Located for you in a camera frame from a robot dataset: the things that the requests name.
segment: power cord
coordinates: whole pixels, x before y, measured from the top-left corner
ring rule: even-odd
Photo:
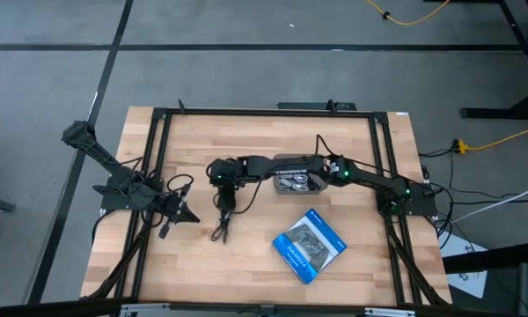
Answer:
[[[505,143],[509,140],[512,140],[513,138],[515,137],[519,137],[519,136],[522,136],[522,135],[525,135],[528,133],[528,130],[524,130],[522,132],[518,132],[516,134],[513,134],[512,136],[507,136],[505,137],[504,139],[501,139],[499,141],[495,141],[493,143],[490,143],[490,144],[487,144],[487,145],[482,145],[482,146],[469,146],[467,145],[463,140],[458,140],[458,150],[457,150],[457,153],[458,154],[466,154],[468,151],[481,151],[481,150],[486,150],[488,148],[491,148],[493,146],[497,146],[499,144],[502,144],[502,143]]]
[[[369,4],[371,4],[371,6],[373,6],[374,8],[376,8],[376,10],[381,14],[381,17],[383,19],[388,19],[400,26],[414,26],[416,24],[419,24],[421,23],[422,21],[432,17],[433,15],[435,15],[438,11],[440,11],[440,9],[444,8],[444,6],[446,4],[448,4],[450,2],[450,0],[446,0],[444,1],[442,4],[440,4],[434,11],[432,11],[431,13],[429,13],[427,16],[425,16],[424,18],[419,18],[418,20],[416,21],[413,21],[413,22],[400,22],[394,18],[392,18],[390,16],[390,13],[389,11],[383,11],[377,4],[374,4],[373,1],[371,0],[366,0],[366,2],[368,2]]]
[[[457,222],[462,221],[462,220],[464,220],[464,219],[467,219],[467,218],[469,218],[469,217],[471,217],[471,216],[475,216],[475,215],[477,215],[478,213],[481,213],[481,212],[483,212],[483,211],[485,211],[485,210],[490,210],[491,208],[494,208],[494,207],[500,206],[500,205],[502,205],[502,204],[505,204],[505,203],[509,203],[509,202],[511,202],[511,201],[514,201],[515,199],[520,198],[520,197],[522,197],[522,196],[524,196],[524,195],[528,195],[528,190],[526,190],[524,193],[522,193],[522,194],[520,194],[520,195],[516,195],[516,196],[511,197],[511,198],[508,198],[508,199],[506,199],[506,200],[504,200],[504,201],[500,201],[500,202],[498,202],[498,203],[494,203],[494,204],[492,204],[492,205],[490,205],[490,206],[483,207],[483,208],[478,209],[478,210],[476,210],[476,211],[472,211],[472,212],[468,213],[467,215],[464,215],[463,217],[460,217],[460,218],[454,220],[453,222],[454,222],[454,223],[457,223]]]
[[[436,151],[431,151],[429,153],[418,153],[420,157],[424,157],[424,158],[427,158],[427,159],[431,159],[431,158],[437,158],[437,157],[442,157],[443,155],[446,155],[446,154],[450,154],[450,181],[448,183],[448,188],[452,191],[455,191],[455,192],[458,192],[458,193],[463,193],[463,194],[477,194],[477,195],[484,195],[484,196],[487,196],[489,198],[495,198],[495,199],[503,199],[505,197],[508,197],[508,196],[513,196],[513,195],[520,195],[520,193],[508,193],[508,194],[502,194],[502,195],[491,195],[491,194],[487,194],[487,193],[484,193],[484,192],[480,192],[480,191],[477,191],[477,190],[464,190],[464,189],[459,189],[459,188],[454,188],[452,183],[453,183],[453,177],[454,177],[454,157],[453,157],[453,153],[457,153],[458,152],[458,142],[459,140],[454,140],[453,144],[451,145],[451,148],[450,149],[441,149],[441,150],[436,150]],[[426,168],[426,166],[421,166],[421,169],[422,169],[422,174],[424,176],[424,179],[427,180],[430,176],[430,173],[428,172],[428,169]]]
[[[439,223],[439,222],[446,222],[446,220],[437,220],[437,221],[435,221],[434,223],[437,224],[437,223]],[[446,240],[444,241],[444,243],[442,244],[442,246],[440,246],[440,249],[441,249],[441,250],[446,246],[446,244],[448,244],[448,241],[450,240],[451,233],[452,233],[453,228],[454,228],[454,226],[453,226],[450,222],[448,222],[447,224],[450,225],[450,230],[448,231],[448,236],[446,237]]]

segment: yellow connector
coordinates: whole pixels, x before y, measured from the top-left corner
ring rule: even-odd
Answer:
[[[458,140],[457,143],[456,143],[456,146],[454,148],[454,151],[457,153],[457,154],[466,154],[466,151],[467,151],[467,145],[464,143],[464,140]]]

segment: wire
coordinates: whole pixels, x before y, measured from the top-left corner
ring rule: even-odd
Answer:
[[[141,220],[146,224],[149,222],[149,220],[147,220],[147,210],[141,210]],[[151,224],[150,227],[151,228],[156,228],[158,227],[160,224],[162,224],[162,219],[164,218],[165,216],[163,216],[162,214],[160,214],[160,219],[154,223],[154,224]]]
[[[381,13],[382,17],[383,18],[387,18],[389,20],[391,20],[392,22],[400,25],[400,26],[414,26],[416,24],[419,24],[421,23],[422,21],[432,17],[433,15],[435,15],[438,11],[440,11],[440,9],[444,8],[444,6],[446,4],[448,4],[450,2],[450,0],[446,0],[444,1],[442,4],[440,4],[434,11],[432,11],[431,13],[429,13],[427,16],[425,16],[424,18],[419,18],[417,19],[416,21],[413,21],[413,22],[400,22],[394,18],[392,18],[390,15],[389,15],[389,12],[388,11],[383,11],[381,10],[381,8],[379,8],[376,4],[373,3],[373,1],[371,0],[366,0],[369,4],[371,4],[374,8],[376,8],[376,10]]]
[[[102,221],[102,219],[111,215],[114,211],[115,210],[106,210],[106,212],[104,212],[104,214],[101,215],[94,223],[94,226],[92,228],[92,246],[94,246],[94,240],[96,239],[96,231],[98,230],[98,224]]]
[[[447,227],[448,225],[450,225],[450,230],[448,231],[448,236],[446,237],[446,240],[444,240],[444,243],[442,244],[442,246],[440,246],[440,250],[442,250],[442,249],[446,246],[446,244],[448,244],[448,241],[450,240],[450,237],[451,237],[451,233],[452,233],[452,231],[453,231],[453,229],[454,229],[454,225],[453,225],[451,222],[447,222],[446,227]]]
[[[422,178],[424,180],[429,180],[430,179],[429,169],[426,166],[421,165],[421,171],[422,171]]]
[[[469,145],[466,144],[465,145],[466,151],[481,151],[481,150],[485,150],[485,149],[491,148],[493,146],[497,146],[499,144],[507,142],[509,140],[512,140],[515,137],[519,137],[519,136],[525,135],[527,133],[528,133],[528,130],[525,130],[525,131],[522,131],[522,132],[518,132],[516,134],[513,134],[512,136],[507,136],[504,139],[501,139],[499,141],[495,141],[495,142],[493,142],[491,144],[482,145],[482,146],[474,146],[474,147],[472,147],[472,146],[469,146]]]
[[[441,157],[443,155],[446,155],[448,153],[451,152],[451,149],[440,149],[440,150],[436,150],[436,151],[432,151],[432,152],[428,152],[428,153],[419,153],[419,156],[420,157],[424,157],[424,158],[437,158],[437,157]]]
[[[487,196],[489,198],[496,198],[496,199],[503,199],[504,197],[508,197],[510,195],[520,195],[519,193],[509,193],[509,194],[503,194],[503,195],[498,196],[498,195],[490,195],[490,194],[483,193],[483,192],[476,191],[476,190],[457,189],[457,188],[454,188],[451,185],[452,182],[453,182],[453,178],[454,178],[454,157],[453,157],[453,154],[450,153],[450,182],[448,183],[448,188],[450,190],[453,190],[453,191],[458,192],[458,193],[464,193],[464,194],[484,195],[484,196]]]
[[[174,175],[173,177],[170,178],[170,180],[166,182],[166,189],[168,189],[169,192],[176,192],[184,188],[184,186],[182,186],[176,189],[170,189],[170,183],[180,177],[187,177],[190,179],[190,182],[187,184],[188,186],[191,186],[192,183],[194,183],[194,177],[190,174],[182,173],[182,174]]]
[[[444,186],[438,185],[438,184],[436,184],[434,182],[432,182],[431,184],[434,185],[434,186],[440,187],[440,189],[442,189],[442,191],[445,191],[446,194],[448,195],[448,197],[450,197],[450,208],[448,210],[448,213],[444,214],[444,215],[446,215],[445,223],[439,230],[436,231],[438,238],[440,238],[442,233],[444,233],[445,228],[451,222],[451,215],[453,214],[453,211],[454,211],[454,197],[451,195],[450,191],[448,189],[446,189]]]
[[[117,163],[107,162],[107,164],[111,164],[111,165],[115,165],[115,166],[122,166],[122,165],[126,165],[126,164],[133,163],[133,162],[136,162],[136,161],[141,161],[141,159],[143,159],[143,157],[132,158],[132,159],[130,159],[128,161],[125,161],[125,162],[117,162]]]
[[[256,194],[258,194],[258,190],[260,189],[260,184],[262,184],[262,181],[259,181],[258,185],[256,185],[256,189],[254,190],[253,198],[251,198],[250,202],[248,203],[248,206],[246,206],[246,208],[244,208],[241,211],[231,211],[231,214],[233,214],[233,215],[244,214],[245,212],[247,212],[253,206],[254,199],[256,198]]]
[[[482,201],[482,202],[455,202],[454,204],[481,204],[481,203],[499,203],[500,201]],[[521,200],[521,201],[512,201],[508,203],[528,203],[528,200]]]
[[[326,145],[326,142],[325,142],[325,139],[323,139],[323,137],[319,134],[317,134],[317,138],[315,139],[315,155],[317,155],[319,153],[319,140],[320,142],[323,144],[323,146],[325,147],[325,149],[331,154],[331,155],[336,155],[334,154],[334,152],[331,151],[331,149],[328,148],[328,145]],[[372,167],[372,168],[375,168],[376,170],[379,168],[375,165],[372,165],[372,164],[368,164],[368,163],[364,163],[362,161],[359,161],[359,160],[356,160],[356,159],[352,159],[352,158],[345,158],[347,160],[350,160],[354,163],[358,163],[358,164],[362,164],[363,166],[369,166],[369,167]],[[388,172],[390,173],[391,171],[389,170],[386,170],[384,168],[381,168],[382,171],[384,172]]]
[[[502,204],[505,204],[505,203],[511,202],[511,201],[513,201],[513,200],[515,200],[515,199],[517,199],[517,198],[520,198],[520,197],[522,197],[522,196],[524,196],[524,195],[528,195],[528,190],[526,190],[524,193],[522,193],[522,194],[520,194],[520,195],[516,195],[516,196],[511,197],[511,198],[509,198],[509,199],[505,199],[505,200],[503,200],[503,201],[500,201],[499,203],[494,203],[494,204],[492,204],[492,205],[490,205],[490,206],[483,207],[483,208],[481,208],[481,209],[479,209],[479,210],[476,210],[476,211],[470,212],[470,213],[468,213],[467,215],[465,215],[465,216],[463,216],[463,217],[460,217],[460,218],[454,220],[452,223],[455,224],[455,223],[457,223],[457,222],[459,222],[459,221],[462,221],[462,220],[464,220],[464,219],[466,219],[466,218],[469,218],[469,217],[471,217],[471,216],[477,215],[478,213],[480,213],[480,212],[482,212],[482,211],[489,210],[489,209],[491,209],[491,208],[494,208],[494,207],[500,206],[500,205],[502,205]]]

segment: product box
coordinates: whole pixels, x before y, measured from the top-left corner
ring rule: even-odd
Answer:
[[[313,209],[272,244],[303,284],[309,284],[346,249],[342,239]]]

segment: white cable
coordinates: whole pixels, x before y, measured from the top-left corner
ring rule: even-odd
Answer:
[[[496,207],[496,206],[500,206],[500,205],[502,205],[502,204],[504,204],[504,203],[511,202],[511,201],[516,200],[516,199],[518,199],[518,198],[520,198],[520,197],[522,197],[522,196],[524,196],[524,195],[528,195],[528,190],[526,190],[524,193],[522,193],[522,194],[520,194],[520,195],[516,195],[516,196],[514,196],[514,197],[512,197],[512,198],[509,198],[509,199],[505,199],[505,200],[503,200],[503,201],[500,201],[499,203],[494,203],[494,204],[492,204],[492,205],[490,205],[490,206],[483,207],[483,208],[481,208],[480,210],[476,210],[476,211],[470,212],[470,213],[468,213],[467,215],[465,215],[465,216],[463,216],[463,217],[460,217],[460,218],[458,218],[458,219],[452,221],[452,223],[455,224],[455,223],[457,223],[457,222],[459,222],[459,221],[462,221],[462,220],[464,220],[464,219],[466,219],[466,218],[468,218],[468,217],[474,216],[474,215],[476,215],[476,214],[478,214],[478,213],[480,213],[480,212],[482,212],[482,211],[489,210],[489,209],[494,208],[494,207]]]

